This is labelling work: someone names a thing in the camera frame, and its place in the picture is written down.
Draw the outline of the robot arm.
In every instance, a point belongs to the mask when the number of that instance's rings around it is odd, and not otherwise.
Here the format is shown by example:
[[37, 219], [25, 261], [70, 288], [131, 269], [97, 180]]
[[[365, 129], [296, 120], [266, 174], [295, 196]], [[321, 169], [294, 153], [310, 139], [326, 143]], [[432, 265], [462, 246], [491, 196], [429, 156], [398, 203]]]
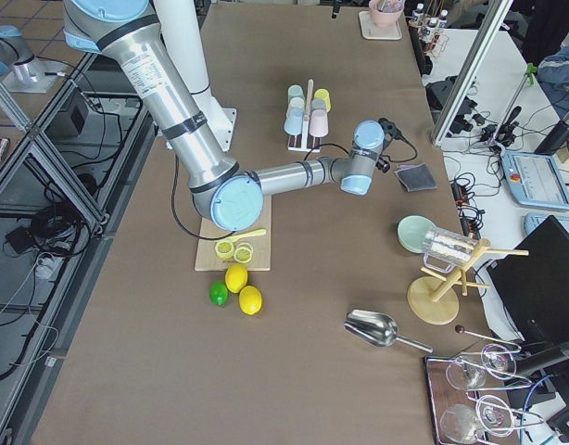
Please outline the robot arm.
[[120, 65], [188, 171], [197, 212], [221, 229], [232, 232], [251, 226], [266, 196], [328, 183], [359, 196], [369, 191], [386, 147], [385, 132], [376, 121], [358, 125], [345, 158], [241, 171], [211, 131], [183, 81], [185, 65], [176, 57], [178, 43], [184, 43], [195, 69], [206, 69], [192, 2], [176, 6], [169, 1], [66, 1], [63, 7], [68, 45]]

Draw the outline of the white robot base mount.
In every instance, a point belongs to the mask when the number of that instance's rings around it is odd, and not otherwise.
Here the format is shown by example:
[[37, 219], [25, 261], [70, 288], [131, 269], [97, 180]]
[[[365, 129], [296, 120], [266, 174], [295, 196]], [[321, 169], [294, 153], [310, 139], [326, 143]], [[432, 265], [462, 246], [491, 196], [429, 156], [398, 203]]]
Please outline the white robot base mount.
[[195, 4], [191, 0], [153, 2], [169, 56], [189, 93], [205, 114], [223, 152], [232, 142], [235, 108], [223, 108], [211, 92], [207, 64], [200, 38]]

